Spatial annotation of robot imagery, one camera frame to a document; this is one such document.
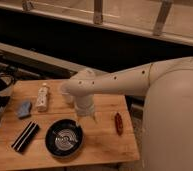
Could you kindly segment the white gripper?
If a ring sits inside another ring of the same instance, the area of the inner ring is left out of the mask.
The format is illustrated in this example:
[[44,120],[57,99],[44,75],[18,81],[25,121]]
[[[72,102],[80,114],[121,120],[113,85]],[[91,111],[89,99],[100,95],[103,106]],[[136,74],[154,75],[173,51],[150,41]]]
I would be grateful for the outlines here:
[[[78,116],[91,116],[97,123],[95,116],[95,106],[92,95],[81,96],[75,98],[75,110]],[[76,116],[76,125],[80,126],[80,117]]]

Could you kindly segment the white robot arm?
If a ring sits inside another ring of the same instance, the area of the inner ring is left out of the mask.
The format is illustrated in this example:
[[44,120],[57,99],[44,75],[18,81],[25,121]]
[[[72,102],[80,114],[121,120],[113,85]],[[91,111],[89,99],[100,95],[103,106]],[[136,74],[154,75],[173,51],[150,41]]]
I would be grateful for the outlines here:
[[77,113],[93,94],[143,97],[143,171],[193,171],[193,57],[152,62],[95,77],[85,69],[62,83]]

